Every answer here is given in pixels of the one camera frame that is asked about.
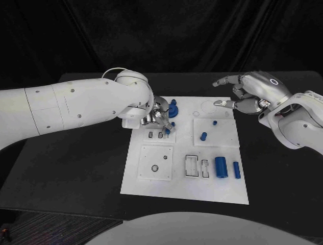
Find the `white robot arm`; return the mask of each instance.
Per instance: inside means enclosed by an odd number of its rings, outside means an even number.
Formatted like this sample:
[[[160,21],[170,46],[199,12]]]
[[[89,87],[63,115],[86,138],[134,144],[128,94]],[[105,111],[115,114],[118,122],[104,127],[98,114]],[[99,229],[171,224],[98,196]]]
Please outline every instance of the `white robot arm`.
[[[258,114],[259,123],[290,149],[307,146],[323,155],[323,96],[311,91],[291,95],[281,81],[262,71],[226,76],[212,85],[228,83],[239,101],[213,105]]]
[[[167,109],[167,101],[153,95],[147,78],[130,70],[118,73],[115,81],[85,79],[1,90],[0,150],[22,139],[115,117],[122,119],[124,128],[159,123],[171,130]]]

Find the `dark table surface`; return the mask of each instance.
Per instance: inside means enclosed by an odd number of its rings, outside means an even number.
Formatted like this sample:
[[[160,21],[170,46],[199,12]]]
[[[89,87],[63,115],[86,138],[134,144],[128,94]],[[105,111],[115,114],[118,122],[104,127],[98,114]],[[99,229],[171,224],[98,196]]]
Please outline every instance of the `dark table surface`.
[[[323,94],[316,72],[271,73],[291,93],[310,89]],[[235,99],[231,86],[210,85],[228,74],[146,76],[156,95]],[[59,82],[98,77],[99,73],[69,73]],[[120,194],[131,130],[115,118],[27,140],[0,191],[0,208],[125,220],[161,212],[208,212],[323,237],[323,156],[308,148],[285,148],[255,115],[233,114],[249,205]]]

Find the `blue part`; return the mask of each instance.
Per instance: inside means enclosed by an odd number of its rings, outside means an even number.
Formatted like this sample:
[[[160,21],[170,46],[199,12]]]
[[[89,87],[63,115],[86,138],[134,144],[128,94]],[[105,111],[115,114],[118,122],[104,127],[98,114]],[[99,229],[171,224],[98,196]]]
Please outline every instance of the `blue part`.
[[[205,139],[206,139],[206,133],[203,132],[200,136],[200,140],[205,141]]]
[[[233,162],[235,178],[241,179],[238,162]]]
[[[177,116],[177,105],[176,105],[176,100],[171,100],[169,104],[169,118],[173,118],[176,116]]]
[[[218,178],[226,178],[228,177],[228,168],[226,168],[225,157],[215,157],[215,170],[216,170],[216,177]]]

